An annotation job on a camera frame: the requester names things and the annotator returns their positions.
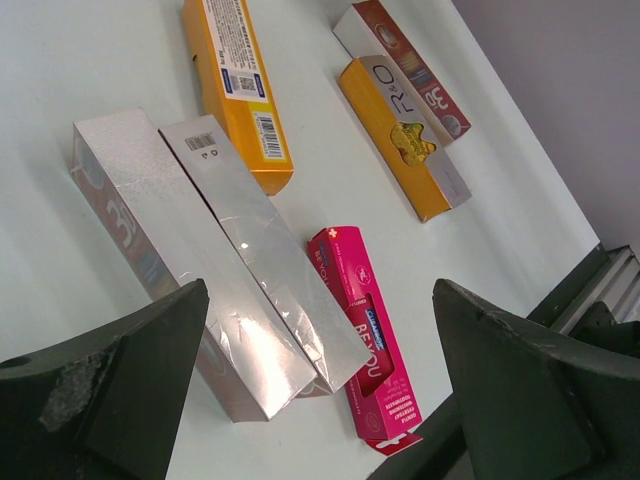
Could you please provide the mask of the pink toothpaste box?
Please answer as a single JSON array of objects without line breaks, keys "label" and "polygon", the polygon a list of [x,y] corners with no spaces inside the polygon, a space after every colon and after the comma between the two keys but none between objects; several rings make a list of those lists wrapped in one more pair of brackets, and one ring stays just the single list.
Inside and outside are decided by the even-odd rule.
[{"label": "pink toothpaste box", "polygon": [[308,253],[370,354],[346,386],[357,434],[391,457],[421,441],[422,415],[361,232],[325,228]]}]

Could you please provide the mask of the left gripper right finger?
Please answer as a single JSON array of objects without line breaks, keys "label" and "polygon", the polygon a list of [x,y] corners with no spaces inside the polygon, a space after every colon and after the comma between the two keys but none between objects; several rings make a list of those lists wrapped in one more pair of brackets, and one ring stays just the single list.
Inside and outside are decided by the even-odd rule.
[{"label": "left gripper right finger", "polygon": [[433,305],[476,478],[638,478],[638,359],[448,279],[436,281]]}]

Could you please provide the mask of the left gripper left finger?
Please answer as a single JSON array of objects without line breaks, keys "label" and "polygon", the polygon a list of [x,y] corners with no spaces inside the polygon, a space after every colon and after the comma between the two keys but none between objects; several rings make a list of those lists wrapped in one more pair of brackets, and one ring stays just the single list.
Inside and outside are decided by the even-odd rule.
[{"label": "left gripper left finger", "polygon": [[197,279],[2,362],[2,478],[165,478],[208,304]]}]

